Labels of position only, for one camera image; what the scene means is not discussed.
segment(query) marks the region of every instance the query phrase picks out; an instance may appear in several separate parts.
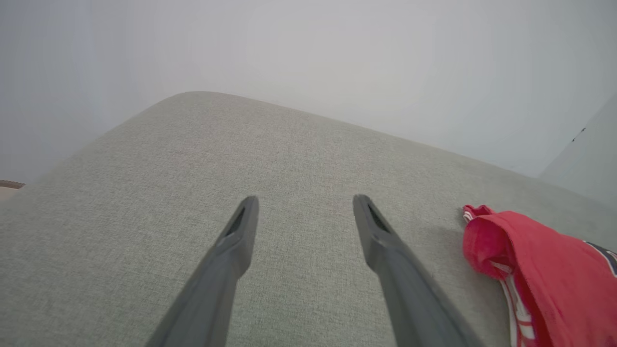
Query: white wall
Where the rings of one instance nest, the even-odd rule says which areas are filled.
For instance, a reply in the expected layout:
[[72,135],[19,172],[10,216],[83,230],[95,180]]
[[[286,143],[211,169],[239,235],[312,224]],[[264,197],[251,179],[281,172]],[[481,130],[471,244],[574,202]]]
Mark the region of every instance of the white wall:
[[88,117],[102,132],[221,91],[537,177],[617,92],[616,15],[613,0],[94,1],[107,109],[90,108],[107,113]]
[[541,180],[617,211],[617,94],[544,170]]
[[97,69],[87,2],[0,2],[0,179],[32,182],[117,124]]

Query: fabric texture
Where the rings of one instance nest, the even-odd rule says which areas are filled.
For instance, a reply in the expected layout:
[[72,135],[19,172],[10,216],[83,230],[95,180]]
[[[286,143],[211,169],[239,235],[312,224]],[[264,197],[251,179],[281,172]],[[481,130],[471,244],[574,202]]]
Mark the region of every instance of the fabric texture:
[[393,346],[352,212],[371,197],[487,346],[499,284],[461,252],[460,206],[514,210],[617,249],[616,217],[538,180],[228,94],[168,98],[0,205],[5,345],[139,346],[237,204],[260,199],[228,346]]
[[613,252],[512,211],[464,209],[479,215],[465,228],[463,254],[477,271],[507,283],[517,346],[617,346]]

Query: light gray upholstery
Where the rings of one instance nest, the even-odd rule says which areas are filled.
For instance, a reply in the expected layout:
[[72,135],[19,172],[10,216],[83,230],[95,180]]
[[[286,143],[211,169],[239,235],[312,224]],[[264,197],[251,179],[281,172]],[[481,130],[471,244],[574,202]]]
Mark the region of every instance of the light gray upholstery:
[[508,346],[497,282],[461,252],[464,204],[617,248],[582,196],[466,157],[219,93],[168,98],[0,208],[3,344],[139,346],[249,194],[251,267],[228,346],[391,346],[352,197],[369,195],[487,346]]

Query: red cloth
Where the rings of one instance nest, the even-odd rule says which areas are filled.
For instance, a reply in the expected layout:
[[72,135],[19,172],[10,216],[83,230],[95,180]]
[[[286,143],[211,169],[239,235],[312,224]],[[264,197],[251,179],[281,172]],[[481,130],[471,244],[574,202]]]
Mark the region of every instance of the red cloth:
[[463,253],[504,281],[510,274],[540,347],[617,346],[617,255],[515,212],[465,206]]

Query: wooden edge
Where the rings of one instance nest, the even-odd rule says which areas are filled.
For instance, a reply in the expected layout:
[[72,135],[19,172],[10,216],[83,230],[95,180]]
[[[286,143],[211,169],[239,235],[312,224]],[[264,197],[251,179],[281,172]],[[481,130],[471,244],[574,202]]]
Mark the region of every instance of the wooden edge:
[[6,188],[19,189],[25,185],[26,185],[25,183],[0,180],[0,186],[6,187]]

